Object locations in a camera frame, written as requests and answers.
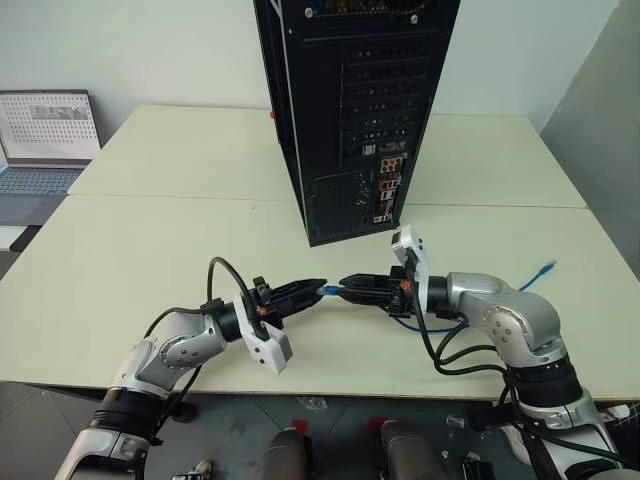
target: laptop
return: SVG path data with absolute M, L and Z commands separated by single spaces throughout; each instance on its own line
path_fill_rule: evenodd
M 42 225 L 100 151 L 86 90 L 0 91 L 0 225 Z

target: computer case rear panel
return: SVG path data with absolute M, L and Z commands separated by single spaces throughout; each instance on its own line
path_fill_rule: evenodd
M 309 243 L 397 227 L 459 0 L 254 3 Z

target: computer tower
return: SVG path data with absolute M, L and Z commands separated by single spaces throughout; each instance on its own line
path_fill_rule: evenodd
M 311 246 L 396 228 L 459 0 L 254 0 Z

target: floor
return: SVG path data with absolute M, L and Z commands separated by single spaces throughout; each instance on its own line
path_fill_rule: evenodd
M 469 451 L 492 462 L 498 480 L 535 478 L 511 454 L 501 432 L 480 435 L 453 425 L 452 417 L 464 417 L 477 404 L 249 395 L 193 395 L 190 401 L 198 406 L 198 417 L 190 424 L 167 422 L 160 432 L 164 444 L 152 448 L 145 478 L 170 479 L 204 458 L 215 460 L 217 480 L 254 478 L 271 438 L 292 420 L 302 419 L 309 422 L 314 478 L 377 479 L 371 465 L 372 418 L 413 425 L 429 439 L 452 480 L 463 479 L 460 464 Z M 76 397 L 0 383 L 0 478 L 52 478 L 95 406 Z

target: laptop keyboard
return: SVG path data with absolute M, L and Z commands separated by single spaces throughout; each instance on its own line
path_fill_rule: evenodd
M 9 168 L 0 174 L 0 194 L 64 195 L 82 170 Z

